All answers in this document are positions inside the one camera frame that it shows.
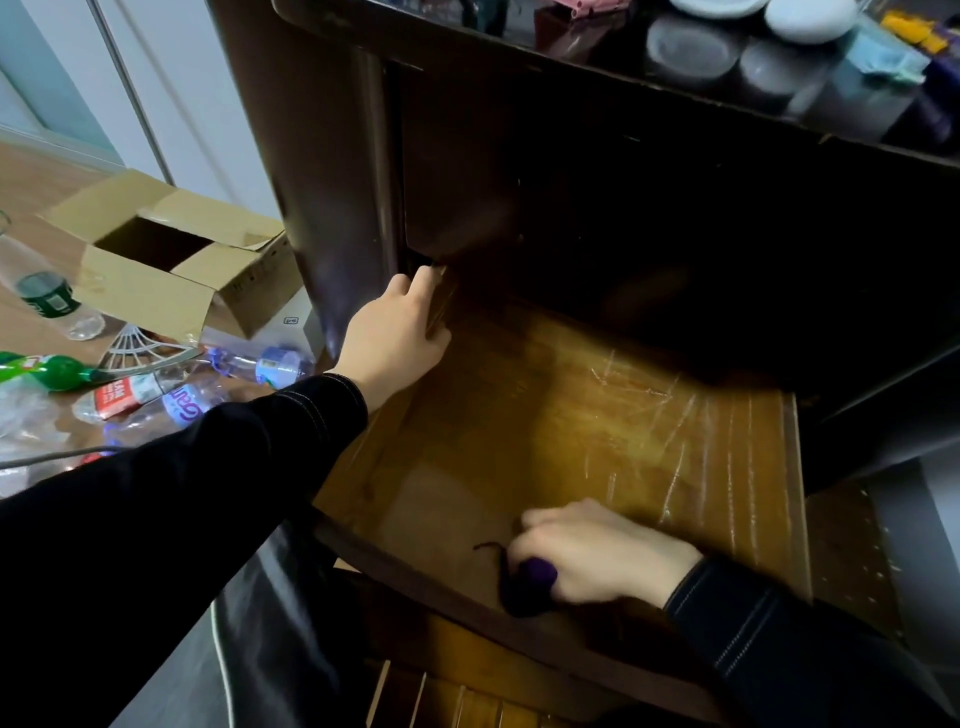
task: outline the black jacket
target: black jacket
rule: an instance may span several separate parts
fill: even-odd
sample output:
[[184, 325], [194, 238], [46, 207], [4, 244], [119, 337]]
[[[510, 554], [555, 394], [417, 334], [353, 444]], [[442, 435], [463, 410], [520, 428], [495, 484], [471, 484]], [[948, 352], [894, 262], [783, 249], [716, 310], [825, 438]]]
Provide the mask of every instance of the black jacket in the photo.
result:
[[[349, 380], [316, 376], [0, 500], [4, 724], [109, 725], [366, 424]], [[726, 560], [666, 611], [759, 725], [954, 724]]]

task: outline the purple label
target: purple label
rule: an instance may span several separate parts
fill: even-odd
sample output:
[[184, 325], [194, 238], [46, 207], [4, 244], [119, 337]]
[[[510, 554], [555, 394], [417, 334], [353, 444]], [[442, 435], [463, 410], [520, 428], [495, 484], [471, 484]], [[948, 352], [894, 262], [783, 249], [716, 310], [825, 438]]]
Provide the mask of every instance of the purple label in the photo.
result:
[[184, 384], [172, 392], [163, 395], [163, 406], [177, 427], [184, 427], [199, 420], [210, 403], [197, 391], [192, 384]]

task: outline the plastic bottle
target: plastic bottle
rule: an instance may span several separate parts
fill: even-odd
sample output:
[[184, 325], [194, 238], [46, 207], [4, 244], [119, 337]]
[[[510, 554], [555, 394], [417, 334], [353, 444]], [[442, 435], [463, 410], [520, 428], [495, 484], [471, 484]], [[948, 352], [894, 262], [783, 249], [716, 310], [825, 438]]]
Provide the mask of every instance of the plastic bottle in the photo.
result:
[[315, 366], [311, 356], [280, 347], [268, 347], [256, 359], [222, 347], [211, 349], [207, 354], [210, 364], [223, 376], [237, 376], [257, 384], [269, 384], [274, 389], [289, 387], [295, 381], [312, 375]]
[[104, 330], [104, 317], [73, 298], [70, 284], [46, 258], [2, 230], [0, 281], [68, 339], [86, 341]]
[[85, 384], [100, 384], [110, 375], [88, 367], [72, 356], [24, 356], [0, 352], [0, 382], [30, 375], [51, 392], [65, 392]]
[[205, 361], [195, 359], [103, 384], [73, 403], [73, 416], [81, 422], [99, 425], [104, 420], [133, 412], [148, 401], [167, 394], [207, 366]]
[[108, 445], [135, 448], [192, 425], [210, 408], [229, 399], [229, 392], [218, 376], [198, 376], [147, 402], [124, 422], [104, 425], [104, 441]]

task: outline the green bottle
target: green bottle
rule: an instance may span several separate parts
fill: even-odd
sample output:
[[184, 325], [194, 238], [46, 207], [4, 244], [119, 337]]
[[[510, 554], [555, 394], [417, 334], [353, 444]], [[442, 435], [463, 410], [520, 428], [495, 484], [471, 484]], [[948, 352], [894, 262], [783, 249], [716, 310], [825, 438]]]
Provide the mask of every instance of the green bottle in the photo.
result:
[[24, 356], [0, 352], [0, 383], [21, 375], [32, 376], [51, 392], [65, 392], [110, 379], [108, 374], [87, 367], [72, 356]]

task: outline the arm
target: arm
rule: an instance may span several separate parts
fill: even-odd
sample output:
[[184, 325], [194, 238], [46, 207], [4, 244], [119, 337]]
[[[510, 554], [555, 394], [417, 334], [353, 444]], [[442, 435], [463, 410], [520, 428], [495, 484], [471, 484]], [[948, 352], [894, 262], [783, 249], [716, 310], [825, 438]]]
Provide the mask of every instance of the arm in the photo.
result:
[[557, 567], [555, 598], [663, 609], [759, 726], [956, 725], [924, 692], [772, 580], [593, 500], [528, 511], [511, 563]]
[[391, 281], [351, 321], [331, 373], [221, 405], [182, 432], [0, 500], [0, 694], [11, 724], [109, 725], [316, 493], [368, 407], [440, 360], [449, 333], [425, 336], [435, 284], [425, 268], [413, 283]]

